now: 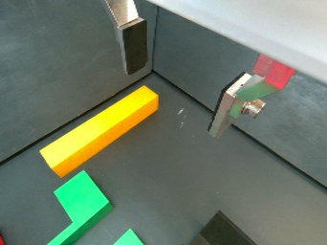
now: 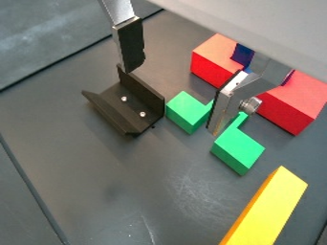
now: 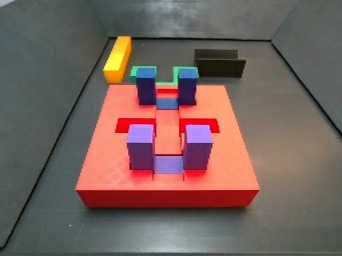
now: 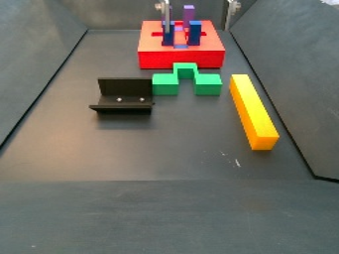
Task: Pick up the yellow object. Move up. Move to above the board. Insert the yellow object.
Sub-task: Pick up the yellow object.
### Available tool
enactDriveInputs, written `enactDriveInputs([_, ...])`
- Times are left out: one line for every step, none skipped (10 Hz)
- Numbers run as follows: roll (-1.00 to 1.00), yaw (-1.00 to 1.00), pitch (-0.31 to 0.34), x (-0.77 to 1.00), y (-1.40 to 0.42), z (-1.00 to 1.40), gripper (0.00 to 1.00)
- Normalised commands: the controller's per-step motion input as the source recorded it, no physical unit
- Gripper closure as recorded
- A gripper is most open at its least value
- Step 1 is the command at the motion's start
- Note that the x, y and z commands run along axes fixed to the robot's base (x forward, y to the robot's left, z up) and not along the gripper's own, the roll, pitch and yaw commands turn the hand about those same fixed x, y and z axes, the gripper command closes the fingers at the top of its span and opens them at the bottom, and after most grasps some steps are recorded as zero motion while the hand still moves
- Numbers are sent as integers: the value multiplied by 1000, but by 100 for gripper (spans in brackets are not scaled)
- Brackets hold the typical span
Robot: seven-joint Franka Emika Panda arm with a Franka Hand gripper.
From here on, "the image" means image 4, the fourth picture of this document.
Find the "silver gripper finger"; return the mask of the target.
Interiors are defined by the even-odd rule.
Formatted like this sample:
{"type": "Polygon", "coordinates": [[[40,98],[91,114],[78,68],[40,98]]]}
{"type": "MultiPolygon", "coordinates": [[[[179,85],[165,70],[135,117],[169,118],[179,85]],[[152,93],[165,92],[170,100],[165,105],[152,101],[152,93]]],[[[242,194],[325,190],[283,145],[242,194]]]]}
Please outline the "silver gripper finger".
{"type": "Polygon", "coordinates": [[[162,13],[166,32],[170,32],[171,16],[170,16],[170,0],[159,0],[155,9],[162,13]]]}
{"type": "Polygon", "coordinates": [[[231,21],[235,14],[242,9],[241,0],[227,0],[227,19],[226,19],[226,30],[231,27],[231,21]]]}

